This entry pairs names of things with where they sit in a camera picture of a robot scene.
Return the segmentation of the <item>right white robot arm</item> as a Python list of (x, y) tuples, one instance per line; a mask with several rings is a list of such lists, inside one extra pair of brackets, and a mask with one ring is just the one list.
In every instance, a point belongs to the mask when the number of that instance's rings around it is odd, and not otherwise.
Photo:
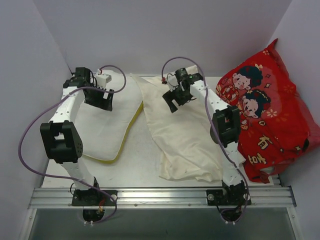
[(219, 197), (226, 204), (232, 205), (246, 197), (246, 179), (240, 167), (244, 159), (238, 151), (240, 127), (240, 110), (224, 102), (203, 79), (199, 73), (188, 74), (184, 68), (164, 77), (162, 84), (169, 90), (163, 94), (172, 113), (178, 106), (198, 100), (205, 107), (210, 122), (210, 136), (220, 146), (222, 157), (222, 193)]

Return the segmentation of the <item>cream pillowcase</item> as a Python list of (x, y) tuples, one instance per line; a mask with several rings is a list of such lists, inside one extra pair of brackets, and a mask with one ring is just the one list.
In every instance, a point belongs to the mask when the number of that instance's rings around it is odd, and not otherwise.
[(159, 176), (169, 181), (196, 179), (215, 182), (222, 180), (226, 185), (237, 185), (242, 181), (240, 165), (245, 161), (238, 152), (235, 142), (224, 151), (210, 134), (210, 121), (206, 108), (227, 105), (202, 82), (192, 87), (196, 100), (191, 101), (174, 113), (170, 111), (163, 95), (170, 90), (161, 83), (159, 76), (143, 78), (136, 74), (143, 98), (143, 110), (152, 139), (161, 149)]

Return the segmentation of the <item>white pillow yellow edge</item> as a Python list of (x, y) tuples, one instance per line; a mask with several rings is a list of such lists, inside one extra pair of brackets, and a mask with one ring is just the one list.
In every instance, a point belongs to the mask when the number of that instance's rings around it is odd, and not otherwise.
[(113, 163), (120, 157), (129, 131), (143, 109), (137, 83), (126, 75), (126, 86), (112, 100), (112, 111), (82, 103), (75, 127), (83, 143), (85, 157)]

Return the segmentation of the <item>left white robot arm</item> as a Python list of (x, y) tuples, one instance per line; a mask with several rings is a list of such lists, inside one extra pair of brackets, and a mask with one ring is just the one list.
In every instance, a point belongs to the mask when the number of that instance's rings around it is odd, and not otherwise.
[(92, 71), (77, 67), (71, 79), (63, 84), (62, 100), (48, 123), (40, 126), (40, 134), (49, 159), (62, 166), (73, 178), (73, 198), (82, 204), (95, 206), (105, 199), (98, 191), (97, 179), (81, 160), (83, 141), (75, 127), (75, 120), (81, 103), (105, 111), (113, 110), (113, 90), (107, 97)]

